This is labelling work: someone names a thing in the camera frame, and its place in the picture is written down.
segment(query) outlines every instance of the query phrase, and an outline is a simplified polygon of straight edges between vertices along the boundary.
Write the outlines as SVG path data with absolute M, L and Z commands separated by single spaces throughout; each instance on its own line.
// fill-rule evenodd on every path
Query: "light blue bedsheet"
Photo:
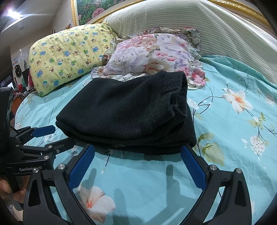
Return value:
M 208 164 L 222 170 L 243 170 L 254 224 L 277 191 L 277 86 L 228 57 L 210 55 L 202 62 L 207 85 L 188 91 L 199 140 L 195 150 Z M 60 110 L 90 81 L 87 74 L 45 97 L 30 94 L 17 111 L 16 128 L 55 125 Z M 28 145 L 44 146 L 63 138 L 66 136 L 57 129 L 52 135 L 32 139 Z M 81 149 L 75 146 L 58 154 L 54 167 L 67 163 Z M 176 225 L 201 193 L 179 154 L 96 151 L 81 187 L 74 190 L 96 224 Z M 67 218 L 54 188 L 52 192 L 62 217 Z M 213 217 L 217 204 L 207 220 Z

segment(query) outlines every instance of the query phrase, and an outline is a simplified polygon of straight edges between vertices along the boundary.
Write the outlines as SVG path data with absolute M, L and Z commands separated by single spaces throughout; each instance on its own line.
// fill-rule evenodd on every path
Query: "yellow pillow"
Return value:
M 30 48 L 30 72 L 39 96 L 102 66 L 116 36 L 107 24 L 88 24 L 48 35 Z

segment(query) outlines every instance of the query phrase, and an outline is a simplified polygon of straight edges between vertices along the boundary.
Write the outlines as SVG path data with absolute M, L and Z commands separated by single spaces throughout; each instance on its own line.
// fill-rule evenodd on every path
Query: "upholstered headboard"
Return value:
M 277 84 L 277 41 L 207 0 L 147 0 L 118 10 L 104 21 L 120 37 L 156 26 L 195 27 L 202 37 L 201 55 L 227 55 Z

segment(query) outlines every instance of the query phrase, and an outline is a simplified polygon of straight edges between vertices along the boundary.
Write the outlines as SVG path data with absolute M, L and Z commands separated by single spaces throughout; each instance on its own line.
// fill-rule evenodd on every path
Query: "folded sweater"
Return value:
M 113 149 L 153 146 L 156 154 L 170 154 L 196 144 L 187 88 L 183 72 L 160 71 L 126 82 L 95 78 L 62 109 L 56 125 L 80 141 Z M 153 154 L 150 147 L 134 149 Z

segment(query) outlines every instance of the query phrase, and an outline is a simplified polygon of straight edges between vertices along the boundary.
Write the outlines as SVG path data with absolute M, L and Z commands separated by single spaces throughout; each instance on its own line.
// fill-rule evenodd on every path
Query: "metal screw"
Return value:
M 34 168 L 33 173 L 37 173 L 39 171 L 39 168 Z
M 210 165 L 210 169 L 211 169 L 211 170 L 216 170 L 217 167 L 216 167 L 216 165 Z
M 237 173 L 242 173 L 242 170 L 240 168 L 236 168 Z
M 58 169 L 59 170 L 63 170 L 65 168 L 65 164 L 60 164 L 60 165 L 58 165 Z

